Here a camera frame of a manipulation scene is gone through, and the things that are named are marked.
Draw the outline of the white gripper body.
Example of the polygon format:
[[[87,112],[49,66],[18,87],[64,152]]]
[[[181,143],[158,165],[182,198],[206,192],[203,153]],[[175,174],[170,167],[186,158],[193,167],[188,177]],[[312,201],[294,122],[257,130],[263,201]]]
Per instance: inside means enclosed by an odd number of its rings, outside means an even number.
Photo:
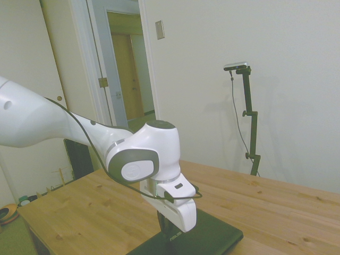
[[[143,198],[154,206],[163,216],[183,232],[193,229],[197,222],[196,204],[193,196],[194,186],[186,179],[176,179],[173,182],[155,182],[146,179],[140,182],[140,191],[162,199]]]

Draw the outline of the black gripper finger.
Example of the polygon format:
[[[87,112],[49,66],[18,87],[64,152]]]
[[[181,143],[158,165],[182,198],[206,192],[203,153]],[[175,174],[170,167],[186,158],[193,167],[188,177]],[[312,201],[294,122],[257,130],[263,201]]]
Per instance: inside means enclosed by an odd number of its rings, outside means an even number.
[[[157,217],[161,232],[164,235],[170,235],[174,228],[174,224],[159,211],[157,212]]]

